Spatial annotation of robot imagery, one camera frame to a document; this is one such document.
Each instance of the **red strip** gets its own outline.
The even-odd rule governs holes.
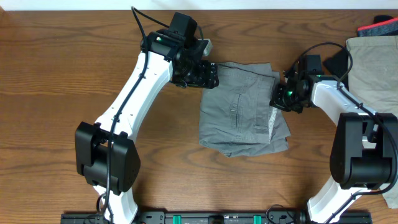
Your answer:
[[[358,31],[365,30],[365,29],[370,29],[370,28],[375,28],[375,27],[379,27],[379,26],[383,26],[383,25],[390,24],[392,22],[397,22],[397,21],[398,21],[398,17],[390,19],[388,21],[379,22],[377,24],[372,24],[372,25],[369,25],[369,26],[360,27],[360,28],[358,28]]]

